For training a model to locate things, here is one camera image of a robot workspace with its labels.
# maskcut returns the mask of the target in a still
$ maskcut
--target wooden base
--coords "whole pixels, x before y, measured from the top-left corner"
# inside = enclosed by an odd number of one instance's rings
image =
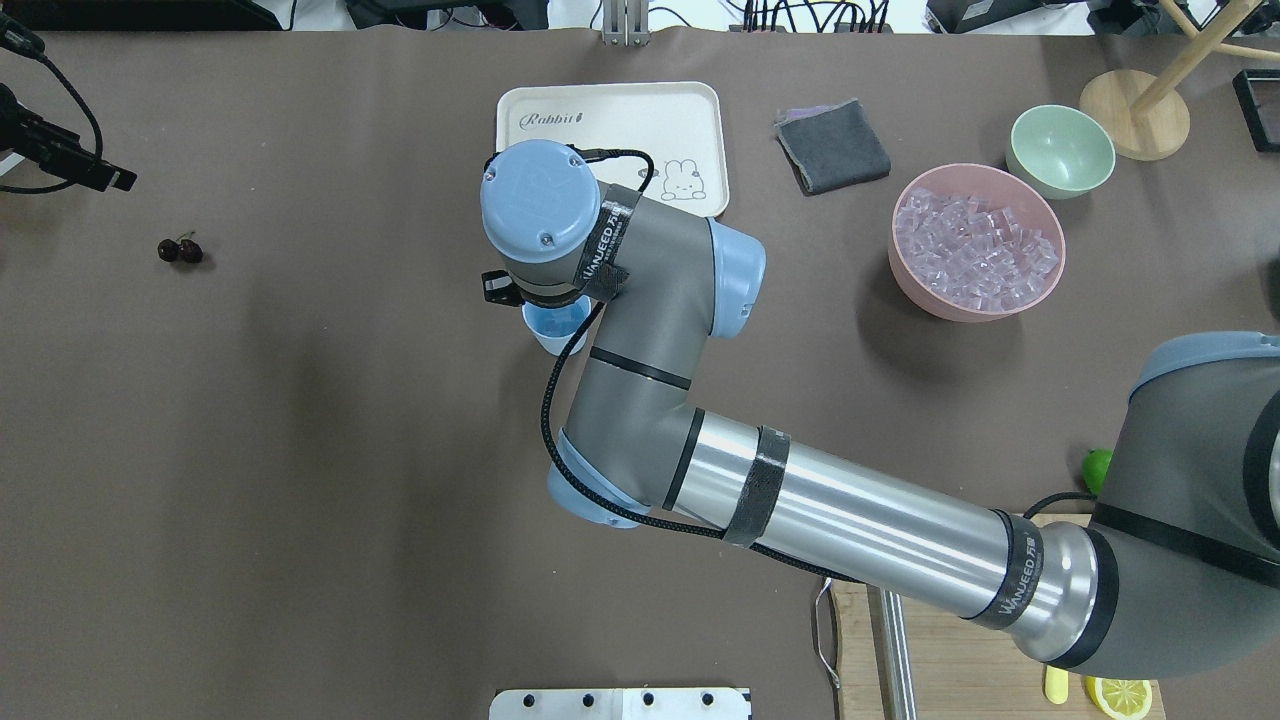
[[[1155,81],[1155,76],[1142,70],[1111,70],[1089,81],[1080,94],[1080,110],[1107,131],[1116,152],[1125,158],[1169,158],[1190,135],[1192,117],[1178,92],[1170,91],[1140,118],[1129,111],[1133,101]]]

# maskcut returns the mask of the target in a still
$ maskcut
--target bowl of ice cubes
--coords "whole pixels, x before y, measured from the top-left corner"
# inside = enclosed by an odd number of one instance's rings
[[[911,181],[893,208],[888,264],[902,292],[946,320],[1007,318],[1062,277],[1057,215],[1030,186],[988,165],[942,165]]]

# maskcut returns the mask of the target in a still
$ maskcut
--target wooden cutting board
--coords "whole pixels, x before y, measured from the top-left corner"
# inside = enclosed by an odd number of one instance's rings
[[[1055,520],[1087,524],[1088,515],[1038,515],[1036,524]],[[837,667],[844,720],[883,720],[881,683],[872,641],[867,588],[833,583]],[[924,603],[902,598],[911,657],[915,702],[922,720],[1106,720],[1084,691],[1084,678],[1070,675],[1065,705],[1044,700],[1044,666],[1030,660],[1005,633],[979,628]],[[1149,720],[1165,720],[1160,688]]]

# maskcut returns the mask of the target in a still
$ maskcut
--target blue joint cap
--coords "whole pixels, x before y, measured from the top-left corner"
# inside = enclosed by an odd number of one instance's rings
[[[489,242],[517,263],[559,260],[586,240],[600,211],[600,186],[566,145],[526,140],[503,150],[480,181]]]
[[[616,505],[621,505],[632,512],[639,512],[641,515],[649,512],[648,505],[641,505],[635,500],[631,500],[631,496],[620,491],[613,486],[613,483],[604,479],[604,475],[596,471],[596,469],[593,468],[585,457],[582,457],[577,448],[573,447],[573,443],[568,441],[564,430],[561,430],[557,447],[559,448],[561,459],[564,460],[568,469],[573,471],[573,475],[582,480],[582,484],[594,489],[605,500],[612,501]],[[552,493],[552,500],[554,500],[561,507],[568,510],[579,518],[582,518],[584,520],[621,529],[634,528],[637,525],[637,523],[620,518],[618,515],[614,515],[613,512],[609,512],[595,502],[588,500],[585,495],[577,492],[573,486],[568,484],[568,480],[561,475],[559,470],[556,469],[556,465],[552,465],[552,469],[547,473],[547,491]]]
[[[759,240],[707,220],[716,259],[716,318],[712,337],[736,337],[751,316],[764,283],[764,246]]]
[[[1138,383],[1129,398],[1151,380],[1206,363],[1240,360],[1245,357],[1271,357],[1280,360],[1280,336],[1267,336],[1248,331],[1196,333],[1174,338],[1155,350],[1142,368]]]

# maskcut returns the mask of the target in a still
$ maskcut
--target pink bowl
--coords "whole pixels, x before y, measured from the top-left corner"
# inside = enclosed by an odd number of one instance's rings
[[[946,297],[934,295],[933,291],[922,284],[911,274],[911,270],[906,266],[906,260],[902,258],[902,250],[899,247],[897,223],[893,222],[893,218],[890,218],[890,227],[893,228],[893,236],[888,243],[888,266],[893,272],[893,279],[897,281],[902,292],[927,313],[945,320],[984,323],[987,320],[1007,318],[1028,307],[1034,307],[1057,287],[1057,281],[1062,278],[1062,268],[1066,266],[1066,241],[1062,237],[1062,225],[1059,224],[1057,215],[1053,214],[1053,209],[1048,206],[1048,202],[1044,202],[1044,199],[1032,190],[1029,184],[989,165],[977,165],[973,163],[942,165],[915,178],[902,190],[902,193],[897,196],[897,204],[893,205],[893,217],[897,217],[899,208],[906,202],[906,196],[918,187],[940,195],[982,197],[991,201],[992,208],[1010,208],[1023,225],[1039,228],[1041,234],[1053,243],[1053,250],[1061,259],[1057,266],[1053,268],[1053,272],[1044,278],[1044,292],[1018,310],[998,313],[970,310],[951,302]]]

